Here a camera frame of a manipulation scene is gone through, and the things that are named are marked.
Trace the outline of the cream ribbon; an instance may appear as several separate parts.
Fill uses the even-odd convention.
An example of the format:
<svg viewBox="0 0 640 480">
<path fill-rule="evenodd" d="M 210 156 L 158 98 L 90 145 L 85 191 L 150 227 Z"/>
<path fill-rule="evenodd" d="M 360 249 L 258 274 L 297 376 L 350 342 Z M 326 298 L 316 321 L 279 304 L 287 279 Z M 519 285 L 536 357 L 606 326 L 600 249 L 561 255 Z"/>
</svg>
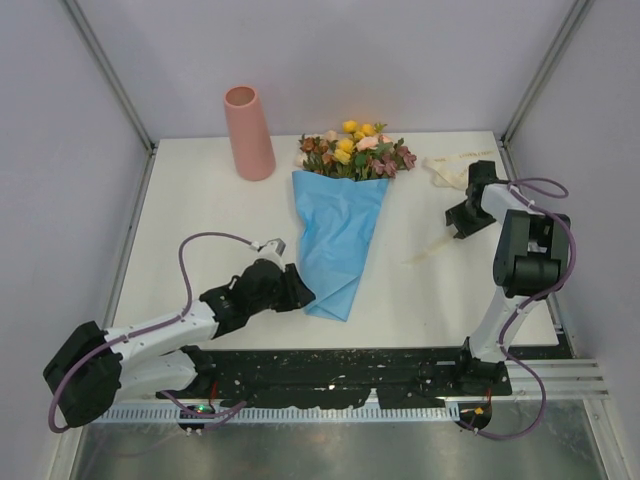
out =
<svg viewBox="0 0 640 480">
<path fill-rule="evenodd" d="M 431 172 L 432 184 L 438 188 L 464 191 L 468 186 L 469 169 L 472 163 L 479 160 L 491 160 L 497 154 L 496 149 L 477 150 L 456 153 L 440 157 L 426 157 L 423 167 Z M 451 227 L 446 233 L 413 257 L 404 260 L 403 265 L 413 266 L 432 257 L 443 250 L 454 239 Z"/>
</svg>

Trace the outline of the blue wrapping paper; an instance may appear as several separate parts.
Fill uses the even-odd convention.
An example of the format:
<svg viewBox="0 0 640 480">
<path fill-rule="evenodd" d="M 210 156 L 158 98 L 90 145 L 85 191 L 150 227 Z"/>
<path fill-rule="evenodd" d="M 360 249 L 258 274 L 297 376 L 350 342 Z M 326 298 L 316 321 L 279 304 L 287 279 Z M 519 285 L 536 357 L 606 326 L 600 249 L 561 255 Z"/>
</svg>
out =
<svg viewBox="0 0 640 480">
<path fill-rule="evenodd" d="M 294 203 L 303 224 L 298 268 L 315 299 L 306 314 L 348 320 L 364 272 L 387 179 L 333 179 L 292 174 Z"/>
</svg>

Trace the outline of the artificial flower bunch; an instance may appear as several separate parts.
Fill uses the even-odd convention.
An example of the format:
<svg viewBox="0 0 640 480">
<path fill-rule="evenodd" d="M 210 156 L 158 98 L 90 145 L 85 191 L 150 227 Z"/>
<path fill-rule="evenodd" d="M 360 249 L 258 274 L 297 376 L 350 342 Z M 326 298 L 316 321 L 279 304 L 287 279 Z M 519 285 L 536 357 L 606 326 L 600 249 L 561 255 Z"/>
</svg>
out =
<svg viewBox="0 0 640 480">
<path fill-rule="evenodd" d="M 297 165 L 304 171 L 333 179 L 368 181 L 394 179 L 416 167 L 417 156 L 403 138 L 386 134 L 385 123 L 342 124 L 342 132 L 303 134 L 298 140 Z"/>
</svg>

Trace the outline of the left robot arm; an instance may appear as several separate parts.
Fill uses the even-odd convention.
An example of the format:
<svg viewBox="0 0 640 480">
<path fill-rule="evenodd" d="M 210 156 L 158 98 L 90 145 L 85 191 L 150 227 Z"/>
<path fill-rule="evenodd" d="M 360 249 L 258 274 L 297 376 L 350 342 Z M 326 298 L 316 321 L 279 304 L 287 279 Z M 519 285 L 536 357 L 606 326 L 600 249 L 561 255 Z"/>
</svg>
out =
<svg viewBox="0 0 640 480">
<path fill-rule="evenodd" d="M 246 326 L 265 310 L 289 312 L 314 301 L 294 264 L 258 259 L 185 310 L 126 328 L 78 326 L 44 369 L 51 415 L 65 428 L 85 426 L 115 403 L 147 394 L 204 398 L 216 382 L 211 356 L 199 343 Z"/>
</svg>

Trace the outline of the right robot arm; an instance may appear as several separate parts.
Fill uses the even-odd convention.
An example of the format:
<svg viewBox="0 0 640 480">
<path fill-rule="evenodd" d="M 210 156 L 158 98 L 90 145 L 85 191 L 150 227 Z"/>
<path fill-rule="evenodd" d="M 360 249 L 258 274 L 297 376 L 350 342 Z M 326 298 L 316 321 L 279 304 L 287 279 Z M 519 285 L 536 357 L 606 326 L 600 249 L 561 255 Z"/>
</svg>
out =
<svg viewBox="0 0 640 480">
<path fill-rule="evenodd" d="M 492 264 L 494 296 L 465 339 L 448 382 L 463 395 L 498 392 L 507 383 L 505 361 L 522 323 L 567 280 L 575 246 L 570 220 L 544 212 L 517 182 L 499 179 L 493 162 L 481 160 L 469 166 L 466 199 L 445 212 L 445 221 L 457 240 L 501 225 Z"/>
</svg>

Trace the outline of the pink tapered vase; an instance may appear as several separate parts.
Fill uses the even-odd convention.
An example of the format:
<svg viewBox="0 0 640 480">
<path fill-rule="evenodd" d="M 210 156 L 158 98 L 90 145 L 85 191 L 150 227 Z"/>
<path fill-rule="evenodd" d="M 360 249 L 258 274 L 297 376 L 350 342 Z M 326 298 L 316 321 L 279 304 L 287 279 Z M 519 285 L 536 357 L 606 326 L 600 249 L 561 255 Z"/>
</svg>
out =
<svg viewBox="0 0 640 480">
<path fill-rule="evenodd" d="M 276 160 L 258 92 L 250 86 L 233 87 L 224 96 L 224 109 L 238 175 L 248 181 L 268 178 Z"/>
</svg>

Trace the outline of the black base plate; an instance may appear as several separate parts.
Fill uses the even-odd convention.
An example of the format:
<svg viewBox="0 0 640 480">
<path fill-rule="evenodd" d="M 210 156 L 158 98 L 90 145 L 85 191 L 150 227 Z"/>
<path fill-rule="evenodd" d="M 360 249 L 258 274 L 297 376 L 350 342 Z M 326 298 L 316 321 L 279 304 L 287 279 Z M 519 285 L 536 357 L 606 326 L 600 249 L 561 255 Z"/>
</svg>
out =
<svg viewBox="0 0 640 480">
<path fill-rule="evenodd" d="M 418 349 L 205 350 L 180 400 L 231 407 L 323 410 L 360 408 L 375 394 L 384 409 L 438 406 L 444 397 L 509 396 L 504 362 L 475 360 L 465 347 Z"/>
</svg>

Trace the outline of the right aluminium frame post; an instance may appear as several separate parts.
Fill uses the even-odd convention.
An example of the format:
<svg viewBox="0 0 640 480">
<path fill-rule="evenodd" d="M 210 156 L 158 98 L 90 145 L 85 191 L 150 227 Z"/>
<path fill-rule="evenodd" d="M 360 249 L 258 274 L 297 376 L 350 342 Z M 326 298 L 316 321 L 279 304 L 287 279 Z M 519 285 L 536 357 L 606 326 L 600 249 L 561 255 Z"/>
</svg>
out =
<svg viewBox="0 0 640 480">
<path fill-rule="evenodd" d="M 507 148 L 513 142 L 594 3 L 594 0 L 576 0 L 572 2 L 531 81 L 527 85 L 504 133 L 500 137 L 504 148 Z"/>
</svg>

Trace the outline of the aluminium frame post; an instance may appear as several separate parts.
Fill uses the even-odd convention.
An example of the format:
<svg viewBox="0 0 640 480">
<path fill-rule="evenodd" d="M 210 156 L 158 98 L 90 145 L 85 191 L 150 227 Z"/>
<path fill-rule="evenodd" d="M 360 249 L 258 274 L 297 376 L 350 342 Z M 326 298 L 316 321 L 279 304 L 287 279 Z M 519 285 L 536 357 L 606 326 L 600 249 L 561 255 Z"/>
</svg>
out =
<svg viewBox="0 0 640 480">
<path fill-rule="evenodd" d="M 60 0 L 59 4 L 88 50 L 94 64 L 104 78 L 144 150 L 151 154 L 154 151 L 155 143 L 144 126 L 80 3 L 76 0 Z"/>
<path fill-rule="evenodd" d="M 576 0 L 572 2 L 531 81 L 527 85 L 504 133 L 500 137 L 504 148 L 507 148 L 513 142 L 594 3 L 594 0 Z"/>
</svg>

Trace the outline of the left aluminium frame post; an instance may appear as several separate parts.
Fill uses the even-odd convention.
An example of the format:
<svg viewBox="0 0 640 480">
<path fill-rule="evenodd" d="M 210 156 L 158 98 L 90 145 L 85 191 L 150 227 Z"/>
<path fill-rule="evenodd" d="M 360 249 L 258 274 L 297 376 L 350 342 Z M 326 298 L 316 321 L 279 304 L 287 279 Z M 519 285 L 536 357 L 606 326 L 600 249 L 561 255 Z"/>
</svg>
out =
<svg viewBox="0 0 640 480">
<path fill-rule="evenodd" d="M 94 64 L 104 78 L 144 150 L 151 154 L 154 151 L 155 143 L 144 126 L 80 3 L 76 0 L 60 0 L 59 4 L 88 50 Z"/>
</svg>

